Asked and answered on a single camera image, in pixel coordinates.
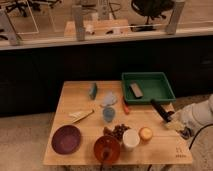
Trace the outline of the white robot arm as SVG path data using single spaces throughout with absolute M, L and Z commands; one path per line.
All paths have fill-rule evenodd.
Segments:
M 213 123 L 213 94 L 199 103 L 192 103 L 178 110 L 166 124 L 170 130 L 183 131 L 185 127 L 196 131 Z

